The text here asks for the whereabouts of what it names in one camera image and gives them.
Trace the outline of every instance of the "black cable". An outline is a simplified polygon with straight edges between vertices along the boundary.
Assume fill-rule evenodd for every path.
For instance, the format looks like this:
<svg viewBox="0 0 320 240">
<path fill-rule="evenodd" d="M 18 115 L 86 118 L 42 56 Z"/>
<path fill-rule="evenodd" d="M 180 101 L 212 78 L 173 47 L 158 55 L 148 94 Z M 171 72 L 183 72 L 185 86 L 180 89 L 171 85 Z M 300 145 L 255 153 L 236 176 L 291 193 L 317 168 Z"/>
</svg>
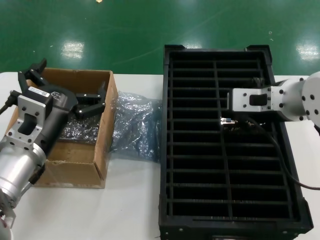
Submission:
<svg viewBox="0 0 320 240">
<path fill-rule="evenodd" d="M 271 136 L 271 134 L 269 134 L 262 126 L 260 126 L 259 123 L 257 123 L 255 120 L 253 120 L 251 117 L 246 117 L 246 120 L 252 124 L 254 124 L 262 133 L 263 135 L 265 135 L 274 145 L 279 157 L 280 157 L 280 164 L 282 166 L 282 168 L 284 169 L 285 174 L 287 175 L 287 177 L 293 181 L 295 184 L 299 185 L 300 187 L 303 187 L 305 189 L 310 189 L 310 190 L 320 190 L 320 187 L 314 187 L 314 186 L 308 186 L 305 185 L 301 182 L 299 182 L 297 179 L 295 179 L 291 173 L 289 172 L 286 163 L 285 163 L 285 159 L 284 156 L 282 154 L 281 148 L 279 146 L 279 144 L 277 143 L 277 141 Z"/>
<path fill-rule="evenodd" d="M 0 109 L 0 115 L 8 109 L 8 106 L 7 105 L 4 105 L 1 109 Z"/>
</svg>

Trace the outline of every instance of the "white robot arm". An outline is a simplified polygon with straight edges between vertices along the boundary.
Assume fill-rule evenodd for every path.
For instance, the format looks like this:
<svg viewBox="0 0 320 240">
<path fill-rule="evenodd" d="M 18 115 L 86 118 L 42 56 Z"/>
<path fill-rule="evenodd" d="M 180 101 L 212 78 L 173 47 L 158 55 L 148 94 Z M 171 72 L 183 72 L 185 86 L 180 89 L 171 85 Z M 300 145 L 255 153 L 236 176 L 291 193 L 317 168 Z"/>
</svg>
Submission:
<svg viewBox="0 0 320 240">
<path fill-rule="evenodd" d="M 307 79 L 287 79 L 263 88 L 234 88 L 228 96 L 233 114 L 262 114 L 279 121 L 311 120 L 320 127 L 320 72 Z"/>
</svg>

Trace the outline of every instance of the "green floor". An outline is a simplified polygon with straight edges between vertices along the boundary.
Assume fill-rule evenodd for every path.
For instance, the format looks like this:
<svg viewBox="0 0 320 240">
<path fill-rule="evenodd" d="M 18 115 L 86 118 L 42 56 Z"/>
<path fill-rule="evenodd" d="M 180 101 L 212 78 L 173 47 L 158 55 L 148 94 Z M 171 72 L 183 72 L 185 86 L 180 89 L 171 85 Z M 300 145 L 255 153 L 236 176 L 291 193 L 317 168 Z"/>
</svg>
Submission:
<svg viewBox="0 0 320 240">
<path fill-rule="evenodd" d="M 319 0 L 0 0 L 0 72 L 161 74 L 163 46 L 269 44 L 276 75 L 320 71 Z"/>
</svg>

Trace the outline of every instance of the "white label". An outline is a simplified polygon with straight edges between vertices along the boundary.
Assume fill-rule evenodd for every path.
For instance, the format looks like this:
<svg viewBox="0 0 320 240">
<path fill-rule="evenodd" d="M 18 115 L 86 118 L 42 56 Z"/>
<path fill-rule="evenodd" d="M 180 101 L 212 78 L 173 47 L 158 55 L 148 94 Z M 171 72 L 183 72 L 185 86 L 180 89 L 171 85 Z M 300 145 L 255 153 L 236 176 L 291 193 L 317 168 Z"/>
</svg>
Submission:
<svg viewBox="0 0 320 240">
<path fill-rule="evenodd" d="M 45 91 L 42 91 L 42 90 L 40 90 L 38 88 L 35 88 L 33 86 L 29 87 L 29 90 L 34 92 L 34 93 L 36 93 L 36 94 L 40 94 L 42 96 L 45 96 L 46 98 L 49 97 L 49 95 L 50 95 L 49 93 L 47 93 Z"/>
</svg>

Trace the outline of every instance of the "black grid tray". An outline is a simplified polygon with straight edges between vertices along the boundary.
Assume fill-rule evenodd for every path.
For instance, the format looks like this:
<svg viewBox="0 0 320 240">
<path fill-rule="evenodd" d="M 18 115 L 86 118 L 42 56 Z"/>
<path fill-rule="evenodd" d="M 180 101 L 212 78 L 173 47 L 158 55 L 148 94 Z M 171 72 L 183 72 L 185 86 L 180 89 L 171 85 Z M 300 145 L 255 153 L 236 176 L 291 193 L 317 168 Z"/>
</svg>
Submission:
<svg viewBox="0 0 320 240">
<path fill-rule="evenodd" d="M 269 47 L 165 50 L 161 239 L 294 239 L 312 229 L 301 189 L 288 182 L 274 146 L 253 126 L 221 124 L 232 88 L 256 87 L 256 78 L 274 83 Z M 297 176 L 284 125 L 263 127 Z"/>
</svg>

